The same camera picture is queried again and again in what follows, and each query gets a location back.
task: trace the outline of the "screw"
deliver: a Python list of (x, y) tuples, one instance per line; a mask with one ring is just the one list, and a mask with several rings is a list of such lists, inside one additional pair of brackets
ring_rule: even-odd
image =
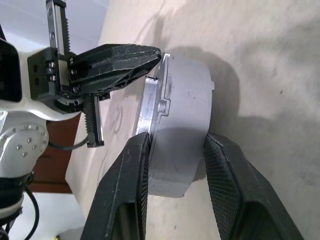
[(51, 82), (55, 82), (56, 81), (56, 76), (55, 75), (50, 76), (50, 81)]
[(79, 92), (79, 87), (78, 87), (78, 86), (74, 86), (74, 87), (72, 88), (72, 92), (73, 92), (74, 94), (77, 94), (77, 93)]
[(75, 70), (75, 69), (71, 69), (71, 74), (72, 74), (72, 75), (77, 74), (77, 70)]
[(51, 40), (55, 39), (55, 33), (54, 33), (54, 32), (51, 32), (51, 33), (50, 33), (50, 39), (51, 39)]
[(49, 68), (54, 69), (55, 66), (56, 66), (56, 65), (55, 65), (55, 62), (54, 62), (54, 61), (49, 62)]
[(52, 7), (48, 9), (48, 16), (51, 16), (51, 15), (52, 15)]

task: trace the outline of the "brown wooden surface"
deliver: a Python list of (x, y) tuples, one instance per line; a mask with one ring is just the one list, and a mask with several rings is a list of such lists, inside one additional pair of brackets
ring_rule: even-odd
[[(47, 124), (52, 142), (64, 146), (75, 143), (80, 114), (66, 121), (51, 121)], [(65, 180), (72, 151), (48, 146), (34, 167), (34, 180), (30, 189), (42, 193), (71, 193)]]

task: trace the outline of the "bolt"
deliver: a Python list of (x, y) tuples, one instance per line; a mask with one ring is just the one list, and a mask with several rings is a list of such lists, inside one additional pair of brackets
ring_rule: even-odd
[(51, 15), (52, 15), (52, 7), (48, 9), (48, 16), (51, 16)]
[(49, 62), (48, 65), (49, 65), (49, 68), (51, 68), (51, 69), (54, 69), (56, 66), (54, 61)]
[(74, 94), (79, 93), (79, 87), (78, 87), (78, 86), (74, 86), (74, 87), (72, 88), (72, 92), (73, 92)]
[(54, 32), (51, 32), (51, 33), (50, 33), (50, 39), (51, 39), (51, 40), (55, 39), (55, 33), (54, 33)]
[(55, 82), (56, 81), (56, 76), (55, 75), (51, 75), (50, 76), (50, 81), (51, 82)]
[(75, 70), (75, 69), (71, 69), (71, 74), (72, 74), (72, 75), (77, 74), (77, 70)]

